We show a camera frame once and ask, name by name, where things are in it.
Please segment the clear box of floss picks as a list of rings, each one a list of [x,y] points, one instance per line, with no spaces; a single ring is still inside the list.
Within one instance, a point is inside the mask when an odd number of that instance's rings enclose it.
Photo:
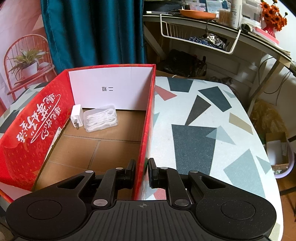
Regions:
[[[83,114],[83,125],[88,133],[117,126],[118,119],[115,106],[107,105],[85,111]]]

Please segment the red cardboard box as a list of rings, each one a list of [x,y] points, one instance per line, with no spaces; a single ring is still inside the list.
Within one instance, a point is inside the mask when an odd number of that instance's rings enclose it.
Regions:
[[[140,199],[153,123],[156,66],[102,65],[64,70],[1,128],[1,197],[7,202],[92,170],[103,174],[136,161],[133,189]],[[113,105],[118,124],[87,132],[71,123],[83,111]]]

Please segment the white charger adapter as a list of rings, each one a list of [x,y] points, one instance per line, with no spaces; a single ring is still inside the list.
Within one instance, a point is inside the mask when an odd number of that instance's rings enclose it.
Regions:
[[[81,108],[81,104],[76,104],[73,106],[70,120],[76,129],[79,129],[83,126],[83,110]]]

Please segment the printed room backdrop cloth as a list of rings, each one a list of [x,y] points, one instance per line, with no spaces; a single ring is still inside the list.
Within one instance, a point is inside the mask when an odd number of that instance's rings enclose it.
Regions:
[[[40,1],[1,1],[1,108],[56,75]]]

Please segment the black bag under desk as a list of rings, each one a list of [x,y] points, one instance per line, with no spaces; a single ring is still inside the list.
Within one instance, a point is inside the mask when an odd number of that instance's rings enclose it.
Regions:
[[[199,59],[184,51],[172,49],[158,65],[161,71],[182,77],[204,77],[207,73],[206,56]]]

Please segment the purple bin with papers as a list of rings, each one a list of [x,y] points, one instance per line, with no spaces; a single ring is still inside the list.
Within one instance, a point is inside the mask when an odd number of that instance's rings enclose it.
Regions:
[[[266,152],[276,179],[286,177],[295,164],[295,154],[285,132],[267,133]]]

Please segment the cluttered desk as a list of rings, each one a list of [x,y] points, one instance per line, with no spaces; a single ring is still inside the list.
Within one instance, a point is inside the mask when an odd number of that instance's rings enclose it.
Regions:
[[[287,53],[251,32],[169,14],[146,14],[143,20],[144,39],[156,53],[149,60],[159,65],[172,49],[206,56],[206,77],[228,78],[248,113],[283,68],[295,73]]]

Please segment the teal blue curtain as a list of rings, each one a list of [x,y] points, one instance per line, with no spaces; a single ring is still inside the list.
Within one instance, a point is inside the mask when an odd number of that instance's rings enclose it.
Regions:
[[[41,1],[57,73],[65,69],[144,64],[144,1]]]

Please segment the orange bowl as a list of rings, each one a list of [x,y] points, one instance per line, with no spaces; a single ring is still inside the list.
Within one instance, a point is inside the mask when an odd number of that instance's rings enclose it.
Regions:
[[[194,10],[181,9],[180,14],[188,18],[202,19],[202,20],[213,20],[216,18],[216,14],[208,13],[206,11],[194,11]]]

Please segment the cotton swab container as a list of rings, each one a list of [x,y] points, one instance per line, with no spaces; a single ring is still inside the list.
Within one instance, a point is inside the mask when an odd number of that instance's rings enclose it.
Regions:
[[[218,23],[225,26],[230,26],[231,12],[229,9],[220,9],[218,13]]]

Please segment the pink book on desk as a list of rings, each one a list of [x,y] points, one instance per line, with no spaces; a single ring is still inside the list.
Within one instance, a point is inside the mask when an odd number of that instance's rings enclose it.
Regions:
[[[273,43],[276,45],[278,45],[280,43],[275,37],[270,35],[268,32],[262,30],[261,28],[253,27],[252,32],[254,34],[260,36],[261,38],[265,39],[266,41],[269,41],[270,43]]]

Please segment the white tall bottle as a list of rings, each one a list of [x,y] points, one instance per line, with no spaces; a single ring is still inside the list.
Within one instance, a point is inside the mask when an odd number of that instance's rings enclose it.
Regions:
[[[242,15],[242,0],[231,0],[230,6],[230,26],[240,28]]]

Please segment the orange flowers in red vase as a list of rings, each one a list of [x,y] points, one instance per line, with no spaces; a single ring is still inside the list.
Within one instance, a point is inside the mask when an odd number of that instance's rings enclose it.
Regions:
[[[265,22],[264,31],[275,38],[275,31],[279,32],[282,30],[284,26],[287,25],[287,15],[282,16],[280,14],[280,10],[276,5],[278,3],[277,0],[273,0],[272,4],[268,4],[266,1],[261,0],[261,8],[262,8],[262,19]]]

